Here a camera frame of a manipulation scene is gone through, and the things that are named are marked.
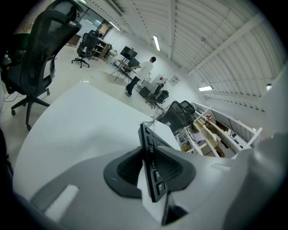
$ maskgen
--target ceiling light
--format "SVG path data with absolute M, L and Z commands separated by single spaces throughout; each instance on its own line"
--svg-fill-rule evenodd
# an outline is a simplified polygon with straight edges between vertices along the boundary
M 155 41 L 157 50 L 160 51 L 160 46 L 159 46 L 159 43 L 158 43 L 158 38 L 157 38 L 157 36 L 153 35 L 153 38 L 154 38 L 154 41 Z
M 213 87 L 212 86 L 205 86 L 205 87 L 201 87 L 199 88 L 200 91 L 207 91 L 207 90 L 213 90 Z
M 90 22 L 90 21 L 88 21 L 87 19 L 85 19 L 87 22 Z M 90 22 L 91 24 L 93 24 L 92 22 Z
M 120 29 L 117 26 L 115 26 L 112 22 L 109 22 L 109 23 L 120 31 Z
M 272 88 L 272 84 L 267 84 L 266 89 L 267 91 L 270 90 Z

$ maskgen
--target man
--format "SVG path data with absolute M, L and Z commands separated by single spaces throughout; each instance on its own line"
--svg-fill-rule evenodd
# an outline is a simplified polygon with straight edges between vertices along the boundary
M 125 94 L 129 97 L 132 95 L 132 89 L 137 84 L 138 81 L 143 80 L 147 77 L 148 73 L 153 69 L 153 64 L 156 61 L 155 57 L 151 57 L 149 62 L 143 62 L 139 66 L 133 66 L 131 69 L 141 69 L 137 76 L 126 86 Z

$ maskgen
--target dark pants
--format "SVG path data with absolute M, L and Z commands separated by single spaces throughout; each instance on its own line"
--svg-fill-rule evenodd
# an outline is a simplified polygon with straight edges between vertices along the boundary
M 132 89 L 138 81 L 140 81 L 140 79 L 138 77 L 134 77 L 133 80 L 126 86 L 129 95 L 132 95 Z

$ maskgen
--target floor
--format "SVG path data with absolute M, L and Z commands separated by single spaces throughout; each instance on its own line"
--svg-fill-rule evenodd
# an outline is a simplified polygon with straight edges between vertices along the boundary
M 110 76 L 114 67 L 108 65 L 103 60 L 86 60 L 90 68 L 87 68 L 85 64 L 80 68 L 79 63 L 71 63 L 71 60 L 76 56 L 75 48 L 70 46 L 64 46 L 62 48 L 57 55 L 58 60 L 55 62 L 56 72 L 53 82 L 49 86 L 50 96 L 44 93 L 38 97 L 39 99 L 51 104 L 71 87 L 83 81 L 148 116 L 157 116 L 159 114 L 160 110 L 151 109 L 135 88 L 131 97 L 125 95 L 125 86 L 128 84 L 128 79 L 123 80 L 124 76 L 120 76 L 114 81 L 115 76 Z M 16 163 L 20 148 L 28 135 L 28 130 L 25 125 L 26 107 L 21 106 L 15 109 L 16 115 L 11 115 L 10 107 L 24 99 L 24 96 L 18 95 L 17 97 L 17 95 L 17 93 L 11 94 L 6 99 L 8 102 L 4 102 L 0 114 L 0 126 L 6 138 L 7 149 L 13 167 Z M 35 103 L 32 105 L 29 119 L 31 126 L 33 126 L 45 109 L 45 106 Z

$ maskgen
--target white desk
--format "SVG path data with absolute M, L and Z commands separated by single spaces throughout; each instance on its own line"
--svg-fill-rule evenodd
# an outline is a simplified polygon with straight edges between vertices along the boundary
M 14 191 L 29 201 L 43 185 L 84 159 L 140 146 L 143 121 L 151 117 L 79 83 L 32 127 L 15 165 Z M 156 122 L 155 133 L 180 150 L 168 126 Z

